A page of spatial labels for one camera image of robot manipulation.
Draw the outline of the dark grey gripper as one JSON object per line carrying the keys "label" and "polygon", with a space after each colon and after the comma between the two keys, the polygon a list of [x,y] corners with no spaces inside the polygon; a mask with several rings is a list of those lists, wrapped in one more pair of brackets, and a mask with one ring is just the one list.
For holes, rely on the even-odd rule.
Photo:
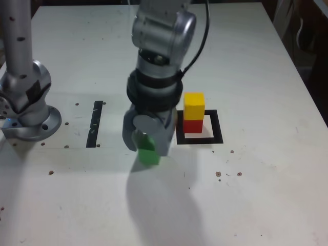
{"label": "dark grey gripper", "polygon": [[154,150],[159,156],[167,156],[175,130],[176,109],[158,109],[131,104],[124,115],[122,138],[126,147],[136,151],[147,136],[154,141]]}

